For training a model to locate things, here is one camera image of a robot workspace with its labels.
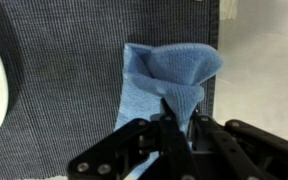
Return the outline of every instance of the fabric surface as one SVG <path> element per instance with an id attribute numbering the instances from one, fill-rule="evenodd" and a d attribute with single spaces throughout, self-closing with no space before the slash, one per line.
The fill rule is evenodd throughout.
<path id="1" fill-rule="evenodd" d="M 0 179 L 65 175 L 68 161 L 113 131 L 123 46 L 216 46 L 218 0 L 0 0 L 9 110 Z M 201 111 L 212 113 L 214 78 Z"/>
<path id="2" fill-rule="evenodd" d="M 160 113 L 164 98 L 185 134 L 192 112 L 204 98 L 200 84 L 222 66 L 217 51 L 204 44 L 173 44 L 159 47 L 126 44 L 123 88 L 115 130 L 135 118 L 150 120 Z M 156 154 L 132 175 L 139 177 Z"/>

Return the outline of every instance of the microfiber towel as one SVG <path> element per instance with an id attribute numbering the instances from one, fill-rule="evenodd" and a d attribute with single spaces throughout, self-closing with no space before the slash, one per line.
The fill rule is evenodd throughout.
<path id="1" fill-rule="evenodd" d="M 204 44 L 184 43 L 160 47 L 126 44 L 123 87 L 115 130 L 135 118 L 149 120 L 160 113 L 164 98 L 185 134 L 197 103 L 204 98 L 200 84 L 222 66 L 217 51 Z M 132 171 L 139 177 L 157 154 Z"/>

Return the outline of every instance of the dark gray fabric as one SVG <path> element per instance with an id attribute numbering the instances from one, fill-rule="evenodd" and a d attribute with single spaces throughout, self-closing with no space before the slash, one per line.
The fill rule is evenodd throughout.
<path id="1" fill-rule="evenodd" d="M 10 102 L 0 179 L 65 175 L 112 132 L 125 42 L 216 46 L 218 0 L 0 0 L 0 54 Z M 212 113 L 214 78 L 203 84 Z"/>

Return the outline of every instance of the screw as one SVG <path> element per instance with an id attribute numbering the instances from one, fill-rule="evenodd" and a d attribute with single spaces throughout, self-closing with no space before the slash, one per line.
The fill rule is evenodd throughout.
<path id="1" fill-rule="evenodd" d="M 170 117 L 170 116 L 165 117 L 165 121 L 171 121 L 171 120 L 172 120 L 172 117 Z"/>
<path id="2" fill-rule="evenodd" d="M 182 179 L 181 180 L 195 180 L 195 178 L 191 175 L 184 175 L 182 176 Z"/>
<path id="3" fill-rule="evenodd" d="M 102 164 L 97 169 L 98 173 L 104 175 L 111 172 L 111 166 L 109 164 Z"/>
<path id="4" fill-rule="evenodd" d="M 140 122 L 138 122 L 138 125 L 140 125 L 140 126 L 144 126 L 145 124 L 146 124 L 145 121 L 140 121 Z"/>
<path id="5" fill-rule="evenodd" d="M 208 121 L 207 117 L 202 117 L 202 121 Z"/>
<path id="6" fill-rule="evenodd" d="M 247 180 L 260 180 L 260 179 L 254 176 L 250 176 L 247 178 Z"/>
<path id="7" fill-rule="evenodd" d="M 232 126 L 233 126 L 233 127 L 239 127 L 240 124 L 239 124 L 238 122 L 232 122 Z"/>
<path id="8" fill-rule="evenodd" d="M 85 172 L 85 171 L 88 170 L 88 168 L 89 168 L 89 166 L 88 166 L 88 164 L 85 163 L 85 162 L 83 162 L 83 163 L 81 163 L 81 164 L 79 164 L 79 165 L 77 166 L 78 172 Z"/>

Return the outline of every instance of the blue cloth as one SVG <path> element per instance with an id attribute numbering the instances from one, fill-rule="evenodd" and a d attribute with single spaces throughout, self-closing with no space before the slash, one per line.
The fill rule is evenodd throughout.
<path id="1" fill-rule="evenodd" d="M 135 118 L 149 120 L 160 111 L 160 100 L 176 114 L 180 129 L 187 132 L 189 118 L 204 98 L 200 84 L 222 66 L 217 51 L 204 44 L 174 44 L 160 47 L 126 44 L 123 88 L 115 130 Z M 135 177 L 157 154 L 132 171 Z"/>

